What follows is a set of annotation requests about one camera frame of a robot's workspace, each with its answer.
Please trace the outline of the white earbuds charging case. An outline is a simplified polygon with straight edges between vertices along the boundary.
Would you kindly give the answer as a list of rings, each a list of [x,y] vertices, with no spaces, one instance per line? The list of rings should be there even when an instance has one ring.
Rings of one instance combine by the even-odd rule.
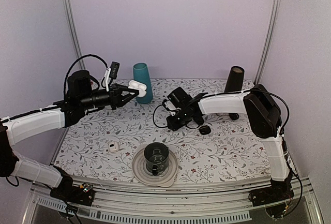
[[[142,98],[146,95],[146,90],[147,90],[147,86],[141,82],[135,81],[135,80],[131,80],[129,82],[129,86],[130,89],[135,89],[139,91],[139,94],[137,95],[137,97]]]

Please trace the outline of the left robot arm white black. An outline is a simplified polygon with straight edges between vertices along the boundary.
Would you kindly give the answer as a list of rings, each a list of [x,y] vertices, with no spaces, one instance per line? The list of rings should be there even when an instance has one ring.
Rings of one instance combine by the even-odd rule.
[[[131,80],[127,86],[114,83],[105,88],[92,89],[93,77],[87,70],[79,70],[68,77],[68,89],[62,101],[44,108],[1,119],[1,177],[20,177],[56,188],[65,200],[73,200],[77,189],[72,179],[61,169],[47,166],[15,153],[17,143],[47,132],[67,128],[89,113],[110,106],[113,110],[124,106],[134,97],[146,95],[147,86]]]

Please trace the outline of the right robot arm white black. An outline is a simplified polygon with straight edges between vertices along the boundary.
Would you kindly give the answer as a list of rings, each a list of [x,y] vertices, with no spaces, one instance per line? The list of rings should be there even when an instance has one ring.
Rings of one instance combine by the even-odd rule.
[[[276,182],[269,187],[267,196],[271,201],[279,201],[287,194],[284,182],[290,176],[290,168],[283,137],[285,123],[281,120],[281,110],[274,101],[275,97],[261,84],[236,92],[199,93],[194,98],[178,87],[168,96],[171,104],[166,109],[171,114],[166,118],[167,127],[177,131],[191,120],[202,125],[204,115],[217,113],[247,115],[251,131],[261,139],[266,149],[271,179]]]

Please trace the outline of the black earbud case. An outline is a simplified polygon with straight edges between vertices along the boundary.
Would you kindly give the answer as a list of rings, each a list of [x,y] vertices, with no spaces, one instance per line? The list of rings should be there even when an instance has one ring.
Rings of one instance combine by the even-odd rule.
[[[204,125],[199,128],[199,132],[201,135],[208,135],[211,133],[211,128],[207,125]]]

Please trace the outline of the small white earbud case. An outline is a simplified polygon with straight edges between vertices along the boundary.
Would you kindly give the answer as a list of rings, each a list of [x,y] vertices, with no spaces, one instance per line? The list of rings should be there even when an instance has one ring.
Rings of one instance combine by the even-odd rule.
[[[108,151],[110,153],[116,153],[119,151],[119,143],[116,141],[111,141],[108,144]]]

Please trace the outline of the teal plastic cup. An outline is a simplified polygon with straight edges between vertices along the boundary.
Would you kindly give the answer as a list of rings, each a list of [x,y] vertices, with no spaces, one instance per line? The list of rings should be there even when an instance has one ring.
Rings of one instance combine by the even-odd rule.
[[[146,95],[144,97],[137,97],[136,100],[141,104],[148,104],[153,99],[153,91],[151,79],[146,63],[137,63],[133,66],[133,79],[146,85]]]

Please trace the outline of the white floral table mat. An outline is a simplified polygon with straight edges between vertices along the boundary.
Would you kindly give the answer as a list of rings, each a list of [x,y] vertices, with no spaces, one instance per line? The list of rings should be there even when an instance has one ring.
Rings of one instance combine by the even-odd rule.
[[[222,92],[225,85],[220,79],[153,79],[151,103],[131,101],[116,110],[107,107],[71,126],[54,164],[77,177],[137,183],[131,168],[134,155],[147,144],[160,142],[176,155],[175,182],[181,184],[269,177],[266,150],[245,115],[236,121],[226,114],[205,116],[211,128],[208,135],[201,135],[194,122],[178,131],[166,128],[168,112],[161,103],[175,88],[195,96]],[[111,141],[119,143],[118,152],[108,151]]]

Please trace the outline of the dark brown plastic cup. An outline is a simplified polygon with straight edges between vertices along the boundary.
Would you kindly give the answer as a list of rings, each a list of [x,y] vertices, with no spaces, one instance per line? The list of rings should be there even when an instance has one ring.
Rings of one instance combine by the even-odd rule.
[[[245,71],[240,66],[232,66],[227,78],[227,83],[225,85],[224,92],[236,92],[241,91],[243,87]]]

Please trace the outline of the dark green glass mug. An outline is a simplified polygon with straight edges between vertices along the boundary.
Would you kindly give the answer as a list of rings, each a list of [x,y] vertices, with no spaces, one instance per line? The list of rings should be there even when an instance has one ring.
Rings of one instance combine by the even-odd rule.
[[[144,149],[144,158],[148,172],[160,175],[169,165],[169,149],[163,143],[151,143]]]

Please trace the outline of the beige round plate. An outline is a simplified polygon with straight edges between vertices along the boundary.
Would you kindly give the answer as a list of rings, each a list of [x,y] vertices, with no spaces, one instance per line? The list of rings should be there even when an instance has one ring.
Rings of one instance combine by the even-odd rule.
[[[154,142],[140,149],[133,157],[132,172],[142,184],[168,188],[176,180],[179,162],[170,149]]]

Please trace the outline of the left aluminium frame post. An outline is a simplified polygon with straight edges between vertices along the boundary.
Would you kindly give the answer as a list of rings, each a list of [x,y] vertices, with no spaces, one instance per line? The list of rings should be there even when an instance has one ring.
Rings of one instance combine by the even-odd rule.
[[[74,52],[76,54],[76,57],[79,58],[83,54],[81,52],[81,47],[80,47],[80,44],[79,44],[76,25],[74,23],[71,0],[62,0],[62,1],[63,1],[63,5],[64,5],[65,16],[66,16],[66,19],[67,19],[67,23],[68,23],[68,27],[69,27],[69,32],[70,32]]]

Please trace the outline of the aluminium frame post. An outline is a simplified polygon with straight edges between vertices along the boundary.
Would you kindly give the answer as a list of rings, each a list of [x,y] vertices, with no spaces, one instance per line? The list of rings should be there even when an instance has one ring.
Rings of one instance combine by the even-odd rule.
[[[270,12],[267,33],[266,33],[258,69],[257,69],[257,72],[254,77],[254,84],[260,83],[262,76],[263,76],[263,72],[264,72],[264,69],[265,69],[265,66],[267,63],[269,50],[270,50],[270,47],[272,44],[273,33],[274,33],[274,30],[276,27],[277,15],[279,12],[280,4],[281,4],[281,0],[272,1],[272,7],[271,7],[271,12]]]
[[[69,27],[69,32],[70,32],[74,52],[76,54],[76,57],[79,58],[83,54],[81,52],[81,47],[80,47],[80,44],[79,44],[76,25],[74,23],[71,0],[62,0],[62,1],[63,1],[63,5],[64,5],[65,16],[66,16],[66,19],[67,19],[67,23],[68,23],[68,27]]]

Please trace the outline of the aluminium front rail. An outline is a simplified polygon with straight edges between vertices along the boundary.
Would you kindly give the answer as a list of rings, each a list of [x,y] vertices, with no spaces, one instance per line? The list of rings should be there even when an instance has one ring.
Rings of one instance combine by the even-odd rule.
[[[76,213],[50,197],[40,184],[31,187],[23,223],[326,223],[310,179],[292,180],[293,199],[254,206],[249,193],[268,187],[269,177],[237,182],[181,184],[169,188],[141,183],[75,177],[91,183],[91,206]]]

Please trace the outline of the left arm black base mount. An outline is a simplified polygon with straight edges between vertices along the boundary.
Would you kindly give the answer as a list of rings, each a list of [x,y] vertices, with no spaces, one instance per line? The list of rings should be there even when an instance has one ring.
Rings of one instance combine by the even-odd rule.
[[[67,203],[92,206],[96,193],[93,188],[94,185],[90,183],[75,186],[72,181],[63,181],[57,187],[51,189],[50,196]]]

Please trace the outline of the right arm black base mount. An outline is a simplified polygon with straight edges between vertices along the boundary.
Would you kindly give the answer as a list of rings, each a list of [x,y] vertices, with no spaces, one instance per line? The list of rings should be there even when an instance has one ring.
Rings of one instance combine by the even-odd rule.
[[[253,206],[261,206],[294,197],[291,183],[271,180],[271,186],[250,191],[248,199]]]

